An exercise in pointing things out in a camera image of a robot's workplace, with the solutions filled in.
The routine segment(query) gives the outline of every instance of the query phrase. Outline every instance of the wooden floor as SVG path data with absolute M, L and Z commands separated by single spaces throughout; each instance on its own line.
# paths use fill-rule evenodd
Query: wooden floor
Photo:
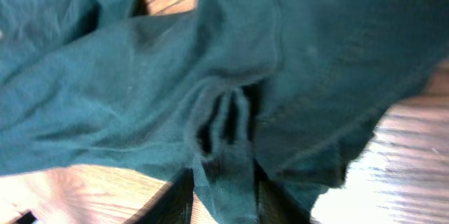
M 195 0 L 147 0 L 153 15 L 192 9 Z M 347 184 L 318 200 L 317 223 L 449 223 L 449 62 L 423 96 L 390 109 Z M 134 171 L 73 166 L 0 178 L 0 223 L 29 209 L 45 224 L 122 223 L 163 181 Z M 215 223 L 200 201 L 193 223 Z

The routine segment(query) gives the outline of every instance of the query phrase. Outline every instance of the wood grain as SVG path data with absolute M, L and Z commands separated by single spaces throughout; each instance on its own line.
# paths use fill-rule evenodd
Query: wood grain
M 189 11 L 196 0 L 147 0 L 151 13 Z M 346 185 L 322 195 L 316 223 L 449 223 L 449 60 L 423 95 L 391 108 L 351 164 Z M 165 184 L 138 172 L 72 166 L 0 178 L 0 223 L 29 209 L 47 223 L 122 223 Z M 192 222 L 216 223 L 194 196 Z

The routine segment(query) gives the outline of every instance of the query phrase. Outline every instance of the black object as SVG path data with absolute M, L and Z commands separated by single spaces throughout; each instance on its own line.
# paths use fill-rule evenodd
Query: black object
M 191 169 L 183 169 L 176 175 L 170 189 L 164 190 L 162 197 L 147 213 L 133 222 L 135 216 L 126 221 L 127 224 L 190 224 L 194 202 L 194 174 Z
M 20 219 L 16 220 L 17 224 L 32 224 L 36 220 L 33 213 L 29 211 L 24 216 L 20 217 Z

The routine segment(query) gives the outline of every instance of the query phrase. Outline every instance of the clothing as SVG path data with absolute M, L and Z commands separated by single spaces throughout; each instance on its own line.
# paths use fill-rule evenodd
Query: clothing
M 191 168 L 219 223 L 256 223 L 256 163 L 310 212 L 449 41 L 449 0 L 139 5 L 0 0 L 0 175 Z

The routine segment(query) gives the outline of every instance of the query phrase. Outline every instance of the garment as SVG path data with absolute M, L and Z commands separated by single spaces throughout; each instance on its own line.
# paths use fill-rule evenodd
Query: garment
M 255 165 L 310 212 L 447 55 L 449 0 L 0 0 L 0 175 L 194 171 L 219 223 L 257 223 Z

